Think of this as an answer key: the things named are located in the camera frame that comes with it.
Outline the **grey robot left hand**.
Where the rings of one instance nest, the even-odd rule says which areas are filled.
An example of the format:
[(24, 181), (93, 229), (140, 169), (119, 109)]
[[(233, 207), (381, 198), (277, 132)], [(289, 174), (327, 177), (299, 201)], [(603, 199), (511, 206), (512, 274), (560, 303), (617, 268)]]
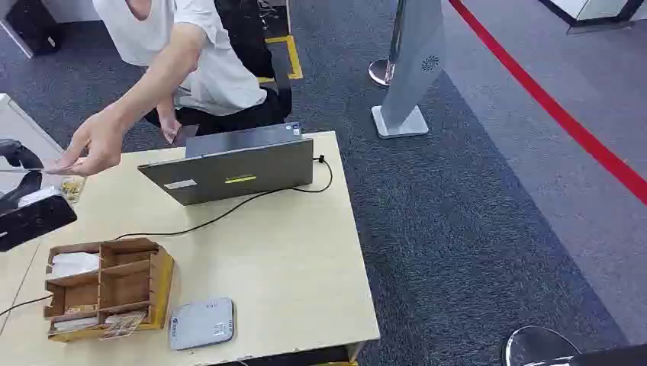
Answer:
[(43, 186), (43, 163), (17, 140), (1, 140), (1, 156), (11, 172), (24, 176), (1, 194), (1, 251), (7, 252), (77, 220), (60, 189)]

